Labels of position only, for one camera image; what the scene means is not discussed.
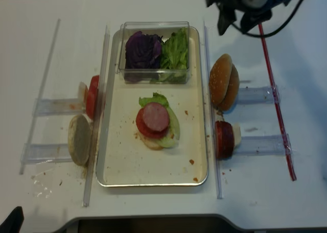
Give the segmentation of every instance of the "black cable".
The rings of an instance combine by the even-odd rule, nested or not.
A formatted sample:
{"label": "black cable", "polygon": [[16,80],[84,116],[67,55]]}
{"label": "black cable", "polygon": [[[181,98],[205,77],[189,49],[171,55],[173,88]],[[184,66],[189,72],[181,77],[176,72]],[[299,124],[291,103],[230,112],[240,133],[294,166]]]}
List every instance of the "black cable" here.
{"label": "black cable", "polygon": [[241,28],[239,28],[237,25],[235,25],[234,23],[232,23],[231,25],[237,29],[238,31],[240,31],[242,34],[244,35],[247,35],[247,36],[250,36],[250,37],[254,37],[254,38],[268,38],[268,37],[271,37],[275,34],[277,34],[279,31],[281,31],[283,28],[285,28],[285,26],[291,21],[291,19],[294,17],[294,15],[296,14],[298,8],[300,7],[301,3],[303,2],[304,0],[299,0],[293,10],[293,12],[291,13],[291,15],[286,19],[286,21],[278,28],[276,29],[275,31],[271,32],[271,33],[268,33],[268,34],[265,34],[265,35],[257,35],[257,34],[251,34],[251,33],[247,33],[247,32],[243,32],[241,30]]}

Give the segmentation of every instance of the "white table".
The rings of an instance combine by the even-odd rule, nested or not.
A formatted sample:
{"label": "white table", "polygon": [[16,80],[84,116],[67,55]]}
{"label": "white table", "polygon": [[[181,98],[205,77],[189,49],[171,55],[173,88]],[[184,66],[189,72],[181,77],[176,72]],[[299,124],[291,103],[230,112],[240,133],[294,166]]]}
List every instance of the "white table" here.
{"label": "white table", "polygon": [[[275,10],[276,20],[264,26],[266,31],[284,16],[279,15],[282,8]],[[203,42],[202,19],[215,24],[218,13],[214,7],[207,9],[204,0],[0,0],[0,222],[20,205],[25,214],[22,232],[54,231],[81,218],[186,214],[219,215],[244,229],[326,227],[325,11],[324,0],[306,0],[288,27],[267,39],[275,80],[282,87],[282,99],[288,100],[281,107],[295,150],[296,182],[291,182],[283,157],[257,157],[242,166],[237,159],[233,164],[233,158],[222,166],[225,198],[217,200],[210,153],[209,177],[202,186],[110,190],[94,178],[90,207],[83,208],[82,170],[72,163],[26,166],[25,173],[18,174],[57,19],[62,20],[66,42],[60,42],[53,65],[91,68],[93,75],[100,70],[106,24],[112,36],[125,21],[187,20],[198,29]],[[240,65],[240,75],[251,74],[255,67],[266,70],[259,40],[231,28],[217,45],[224,47],[235,52],[232,56]],[[258,60],[251,57],[247,61],[249,51]],[[36,197],[40,185],[34,184],[34,176],[51,193]]]}

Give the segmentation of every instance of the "purple cabbage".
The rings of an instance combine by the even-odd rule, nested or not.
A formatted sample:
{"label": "purple cabbage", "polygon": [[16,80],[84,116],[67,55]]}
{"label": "purple cabbage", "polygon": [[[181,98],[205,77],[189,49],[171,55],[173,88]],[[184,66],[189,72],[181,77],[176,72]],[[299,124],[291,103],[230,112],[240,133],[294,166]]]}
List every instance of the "purple cabbage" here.
{"label": "purple cabbage", "polygon": [[125,46],[125,69],[160,68],[161,47],[158,35],[145,35],[141,31],[134,33]]}

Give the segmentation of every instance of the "plastic box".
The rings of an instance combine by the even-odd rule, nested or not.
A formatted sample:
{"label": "plastic box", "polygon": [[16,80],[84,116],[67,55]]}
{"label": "plastic box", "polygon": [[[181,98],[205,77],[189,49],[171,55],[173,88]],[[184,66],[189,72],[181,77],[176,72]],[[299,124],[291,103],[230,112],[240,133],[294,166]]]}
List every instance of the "plastic box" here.
{"label": "plastic box", "polygon": [[[157,34],[163,41],[168,40],[172,33],[179,29],[186,29],[188,38],[188,54],[186,69],[130,69],[125,68],[125,45],[135,32],[143,34]],[[126,22],[121,27],[122,42],[119,57],[119,72],[126,83],[187,83],[190,77],[190,26],[188,22]]]}

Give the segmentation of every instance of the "metal tray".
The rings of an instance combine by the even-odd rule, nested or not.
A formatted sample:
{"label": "metal tray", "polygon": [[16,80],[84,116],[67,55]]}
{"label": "metal tray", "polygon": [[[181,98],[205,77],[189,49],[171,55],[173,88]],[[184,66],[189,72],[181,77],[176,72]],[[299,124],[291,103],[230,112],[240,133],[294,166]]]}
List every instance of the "metal tray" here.
{"label": "metal tray", "polygon": [[[126,84],[118,74],[121,31],[112,39],[104,116],[96,166],[104,187],[200,185],[208,174],[198,31],[190,27],[187,84]],[[180,123],[179,145],[153,151],[136,135],[139,97],[165,95]]]}

